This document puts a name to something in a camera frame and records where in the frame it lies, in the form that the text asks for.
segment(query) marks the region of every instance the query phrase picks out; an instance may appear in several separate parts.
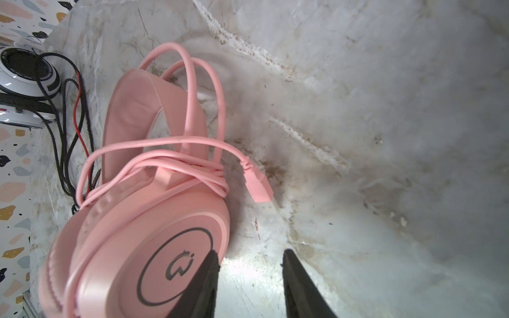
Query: white device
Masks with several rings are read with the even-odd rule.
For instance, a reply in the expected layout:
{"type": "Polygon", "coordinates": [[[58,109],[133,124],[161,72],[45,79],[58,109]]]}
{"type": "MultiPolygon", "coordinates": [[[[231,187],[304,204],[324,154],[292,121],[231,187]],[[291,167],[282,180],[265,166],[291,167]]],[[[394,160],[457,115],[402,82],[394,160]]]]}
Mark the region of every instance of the white device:
{"type": "Polygon", "coordinates": [[[38,55],[24,48],[0,49],[0,90],[7,94],[46,100],[37,85],[37,74],[49,97],[55,97],[60,89],[60,76],[53,65],[45,59],[39,63],[38,55]]]}
{"type": "Polygon", "coordinates": [[[27,127],[44,128],[42,119],[32,111],[38,112],[47,123],[56,116],[48,104],[10,94],[0,94],[0,123],[27,127]]]}

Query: red wire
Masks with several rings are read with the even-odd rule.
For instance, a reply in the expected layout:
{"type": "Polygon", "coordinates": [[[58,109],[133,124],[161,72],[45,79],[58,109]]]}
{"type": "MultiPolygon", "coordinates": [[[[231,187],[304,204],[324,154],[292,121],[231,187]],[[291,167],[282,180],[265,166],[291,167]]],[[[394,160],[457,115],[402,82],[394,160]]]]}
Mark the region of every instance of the red wire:
{"type": "Polygon", "coordinates": [[[78,128],[78,123],[76,122],[76,110],[78,108],[78,102],[81,97],[81,83],[79,80],[79,72],[76,72],[76,76],[78,77],[78,98],[76,99],[76,102],[74,103],[74,112],[72,116],[72,120],[74,121],[74,128],[76,129],[76,134],[78,135],[79,140],[81,141],[81,145],[83,146],[83,149],[85,150],[85,154],[87,155],[87,158],[89,157],[89,151],[87,150],[87,145],[85,145],[85,141],[83,140],[81,133],[78,128]]]}

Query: marble surface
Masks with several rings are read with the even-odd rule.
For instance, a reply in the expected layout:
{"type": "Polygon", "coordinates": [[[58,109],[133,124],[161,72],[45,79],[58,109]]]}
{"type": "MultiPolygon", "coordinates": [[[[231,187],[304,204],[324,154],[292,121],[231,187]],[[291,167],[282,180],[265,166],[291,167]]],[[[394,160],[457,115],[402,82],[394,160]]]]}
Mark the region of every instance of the marble surface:
{"type": "MultiPolygon", "coordinates": [[[[509,29],[497,3],[80,0],[45,45],[82,71],[96,140],[117,80],[160,43],[216,69],[227,142],[264,168],[281,206],[254,205],[224,155],[232,226],[218,317],[285,316],[286,248],[341,317],[504,317],[509,29]]],[[[197,77],[213,134],[213,86],[197,77]]],[[[35,135],[37,278],[71,200],[47,132],[35,135]]],[[[165,135],[159,121],[152,137],[165,135]]],[[[83,160],[72,158],[75,176],[83,160]]]]}

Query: black cable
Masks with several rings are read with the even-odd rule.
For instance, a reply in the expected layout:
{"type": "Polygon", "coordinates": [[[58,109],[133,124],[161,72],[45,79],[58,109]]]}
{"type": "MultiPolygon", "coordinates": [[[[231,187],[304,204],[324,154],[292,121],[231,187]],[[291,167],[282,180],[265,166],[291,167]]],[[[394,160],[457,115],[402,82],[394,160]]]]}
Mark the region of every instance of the black cable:
{"type": "MultiPolygon", "coordinates": [[[[78,140],[78,133],[75,134],[69,148],[67,148],[67,100],[66,100],[67,84],[69,82],[71,82],[76,86],[76,88],[79,89],[79,87],[81,87],[81,94],[79,96],[79,99],[81,100],[81,116],[80,116],[80,120],[79,120],[79,124],[78,124],[78,130],[81,132],[81,129],[82,129],[83,124],[86,119],[87,130],[88,130],[89,141],[90,141],[90,148],[91,148],[91,152],[94,152],[95,145],[94,145],[94,137],[92,134],[92,127],[91,127],[91,122],[90,122],[90,114],[89,114],[88,103],[87,103],[87,95],[86,95],[86,90],[85,90],[85,86],[84,86],[84,82],[83,82],[81,73],[78,71],[78,68],[70,59],[68,59],[66,56],[58,54],[58,53],[43,53],[43,54],[39,55],[38,64],[40,64],[42,62],[42,59],[46,56],[57,56],[57,57],[60,57],[64,60],[66,60],[67,62],[69,62],[69,64],[71,64],[74,71],[76,72],[76,74],[78,76],[78,80],[79,80],[79,85],[72,78],[67,78],[66,80],[64,80],[62,82],[61,94],[62,94],[62,105],[63,105],[63,107],[62,107],[63,122],[61,123],[60,118],[58,116],[58,112],[56,110],[56,107],[55,107],[53,101],[51,100],[50,96],[48,95],[48,92],[46,91],[46,89],[44,89],[44,86],[41,83],[40,74],[38,74],[38,72],[36,72],[37,85],[39,86],[39,89],[43,93],[44,97],[48,101],[52,111],[55,114],[55,121],[58,126],[60,140],[61,140],[61,146],[62,146],[61,152],[60,152],[60,159],[58,156],[55,135],[53,134],[53,131],[51,130],[47,120],[45,120],[38,112],[32,111],[43,121],[43,123],[45,124],[46,128],[49,131],[49,134],[51,136],[51,141],[53,143],[53,151],[54,151],[54,155],[55,155],[56,169],[57,169],[57,173],[59,175],[60,184],[62,186],[62,190],[64,191],[64,193],[68,196],[71,196],[74,200],[74,204],[71,207],[72,214],[74,214],[74,213],[76,213],[76,211],[79,210],[79,206],[76,202],[76,189],[72,185],[71,180],[70,180],[69,161],[71,158],[72,151],[73,151],[73,149],[77,143],[77,140],[78,140]]],[[[90,169],[90,176],[93,175],[93,170],[94,170],[94,165],[92,164],[91,169],[90,169]]],[[[95,188],[95,186],[99,180],[100,172],[101,172],[101,169],[99,169],[99,171],[97,172],[97,174],[93,180],[92,180],[92,178],[89,178],[89,189],[90,190],[95,188]]]]}

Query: pink headphones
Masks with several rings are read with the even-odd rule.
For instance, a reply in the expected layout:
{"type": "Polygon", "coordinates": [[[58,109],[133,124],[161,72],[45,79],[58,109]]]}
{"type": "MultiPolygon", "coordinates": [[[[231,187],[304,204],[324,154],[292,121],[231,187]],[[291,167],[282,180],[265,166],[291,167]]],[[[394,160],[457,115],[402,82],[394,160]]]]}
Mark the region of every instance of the pink headphones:
{"type": "Polygon", "coordinates": [[[273,198],[265,175],[224,142],[225,121],[217,74],[179,44],[158,46],[122,76],[108,107],[103,148],[90,155],[79,178],[80,210],[56,238],[41,272],[39,296],[48,318],[165,317],[210,250],[221,262],[230,234],[222,150],[240,159],[255,202],[273,198]],[[169,50],[182,60],[161,77],[145,71],[169,50]],[[214,83],[216,139],[207,137],[194,65],[214,83]],[[187,92],[166,81],[183,66],[187,92]],[[147,140],[161,110],[172,137],[147,140]],[[174,144],[176,151],[142,153],[143,147],[163,144],[174,144]],[[215,146],[212,161],[208,146],[215,146]],[[83,200],[89,169],[100,156],[102,185],[83,200]]]}

